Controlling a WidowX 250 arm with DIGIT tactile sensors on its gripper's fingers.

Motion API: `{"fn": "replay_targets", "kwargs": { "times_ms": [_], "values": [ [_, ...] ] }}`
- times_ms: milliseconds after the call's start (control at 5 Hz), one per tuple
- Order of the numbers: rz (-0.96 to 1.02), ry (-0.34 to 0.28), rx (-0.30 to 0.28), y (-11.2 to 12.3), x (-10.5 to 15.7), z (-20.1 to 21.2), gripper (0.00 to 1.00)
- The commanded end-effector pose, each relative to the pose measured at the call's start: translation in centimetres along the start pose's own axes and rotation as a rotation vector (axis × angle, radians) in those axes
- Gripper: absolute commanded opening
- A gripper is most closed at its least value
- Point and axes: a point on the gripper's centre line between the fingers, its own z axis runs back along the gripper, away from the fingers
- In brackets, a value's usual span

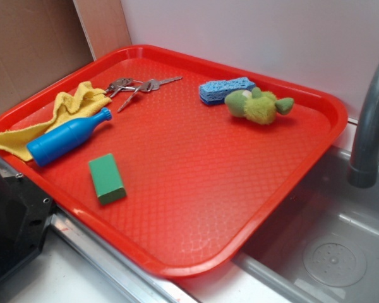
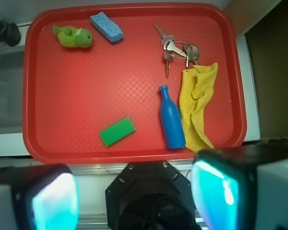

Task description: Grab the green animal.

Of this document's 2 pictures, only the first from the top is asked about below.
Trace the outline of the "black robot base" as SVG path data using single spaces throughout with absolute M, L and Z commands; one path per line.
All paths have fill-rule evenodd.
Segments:
M 49 194 L 0 158 L 0 283 L 42 252 L 55 206 Z

